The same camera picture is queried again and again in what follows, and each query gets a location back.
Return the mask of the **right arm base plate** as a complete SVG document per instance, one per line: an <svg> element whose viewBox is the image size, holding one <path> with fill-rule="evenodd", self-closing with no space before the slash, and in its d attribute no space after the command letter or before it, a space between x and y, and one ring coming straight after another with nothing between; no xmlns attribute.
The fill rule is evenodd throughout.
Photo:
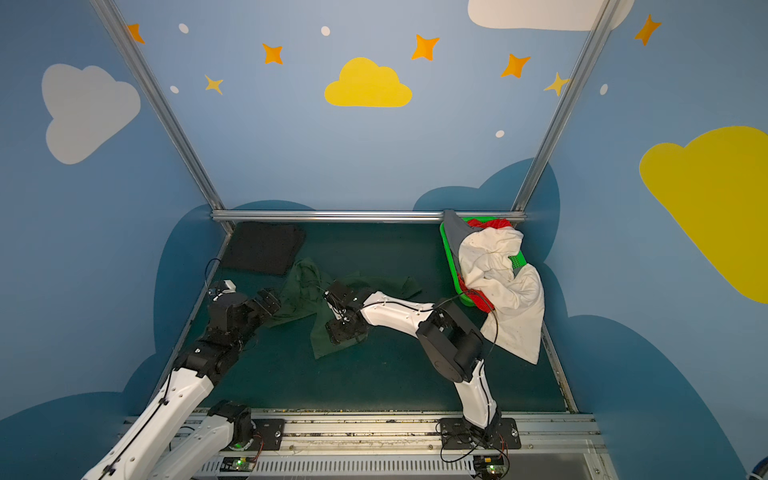
<svg viewBox="0 0 768 480"><path fill-rule="evenodd" d="M517 424L512 418L502 418L489 430L482 430L463 418L442 418L437 433L444 450L512 450L521 448Z"/></svg>

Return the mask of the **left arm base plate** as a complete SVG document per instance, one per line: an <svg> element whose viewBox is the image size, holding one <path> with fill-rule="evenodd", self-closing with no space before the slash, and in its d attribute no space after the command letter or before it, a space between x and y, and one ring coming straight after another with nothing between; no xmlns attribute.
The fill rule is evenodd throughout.
<svg viewBox="0 0 768 480"><path fill-rule="evenodd" d="M236 424L230 449L259 452L280 449L285 420L279 418L242 420Z"/></svg>

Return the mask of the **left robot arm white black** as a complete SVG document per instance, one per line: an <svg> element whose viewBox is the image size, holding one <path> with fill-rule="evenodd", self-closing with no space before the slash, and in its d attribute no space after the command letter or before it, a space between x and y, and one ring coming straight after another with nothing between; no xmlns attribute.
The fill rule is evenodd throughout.
<svg viewBox="0 0 768 480"><path fill-rule="evenodd" d="M205 332L178 355L155 398L86 479L190 479L219 451L252 445L251 409L221 401L199 427L164 453L193 410L238 362L256 330L280 309L273 291L261 290L250 298L228 280L209 294Z"/></svg>

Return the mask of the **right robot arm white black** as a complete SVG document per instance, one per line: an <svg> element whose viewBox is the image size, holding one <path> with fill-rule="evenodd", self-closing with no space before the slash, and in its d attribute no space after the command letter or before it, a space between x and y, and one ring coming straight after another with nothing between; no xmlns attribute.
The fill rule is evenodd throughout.
<svg viewBox="0 0 768 480"><path fill-rule="evenodd" d="M451 300L415 303L370 288L341 282L324 292L332 312L326 326L333 344L358 339L374 327L386 327L418 339L435 370L454 383L468 428L488 435L500 413L485 371L484 337Z"/></svg>

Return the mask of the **dark green t-shirt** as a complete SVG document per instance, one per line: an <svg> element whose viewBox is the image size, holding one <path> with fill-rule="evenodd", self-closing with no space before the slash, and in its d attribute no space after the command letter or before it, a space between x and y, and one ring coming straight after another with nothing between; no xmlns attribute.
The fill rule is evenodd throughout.
<svg viewBox="0 0 768 480"><path fill-rule="evenodd" d="M353 272L339 278L339 281L351 289L369 287L374 291L382 291L389 296L405 300L422 291L421 285L413 277L363 276L359 272ZM335 280L322 272L312 259L297 261L289 271L278 295L281 308L266 326L272 328L314 317L310 341L316 359L364 342L368 337L367 333L356 335L351 340L339 344L331 341L326 325L334 319L334 315L324 299L324 292L334 282Z"/></svg>

